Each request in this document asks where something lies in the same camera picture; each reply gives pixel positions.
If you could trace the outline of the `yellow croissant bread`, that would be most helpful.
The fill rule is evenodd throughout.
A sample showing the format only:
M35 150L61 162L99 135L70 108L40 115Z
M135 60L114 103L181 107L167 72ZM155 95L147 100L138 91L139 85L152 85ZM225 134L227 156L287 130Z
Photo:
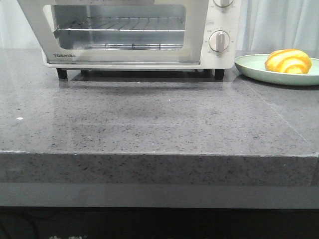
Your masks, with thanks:
M265 69L287 74L307 74L312 61L307 53L298 49L276 50L268 56Z

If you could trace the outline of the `lower oven knob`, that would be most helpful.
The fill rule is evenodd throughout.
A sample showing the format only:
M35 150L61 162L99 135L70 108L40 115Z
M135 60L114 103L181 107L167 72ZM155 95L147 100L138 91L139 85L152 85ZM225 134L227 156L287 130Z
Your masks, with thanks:
M230 44L230 37L225 31L214 32L209 38L209 46L215 52L223 52Z

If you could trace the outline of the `oven knob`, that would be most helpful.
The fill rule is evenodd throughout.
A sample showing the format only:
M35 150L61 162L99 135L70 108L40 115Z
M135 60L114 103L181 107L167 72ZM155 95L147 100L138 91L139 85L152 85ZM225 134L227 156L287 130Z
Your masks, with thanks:
M225 31L214 32L209 38L209 46L215 52L223 52L230 44L230 37Z
M232 5L233 0L213 0L214 4L220 8L226 8Z

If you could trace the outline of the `upper oven knob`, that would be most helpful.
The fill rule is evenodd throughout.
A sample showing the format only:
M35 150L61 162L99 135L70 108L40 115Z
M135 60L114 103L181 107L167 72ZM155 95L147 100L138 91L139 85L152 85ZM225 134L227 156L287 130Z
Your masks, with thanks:
M232 5L233 0L213 0L214 4L220 8L226 8Z

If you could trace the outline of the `light green plate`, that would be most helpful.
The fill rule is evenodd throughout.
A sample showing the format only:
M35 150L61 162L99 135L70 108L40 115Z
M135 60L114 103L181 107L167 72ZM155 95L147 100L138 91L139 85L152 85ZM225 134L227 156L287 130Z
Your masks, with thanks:
M311 58L312 67L307 74L287 74L268 71L265 62L268 54L252 54L235 59L236 68L245 76L261 82L285 86L317 86L319 84L319 60Z

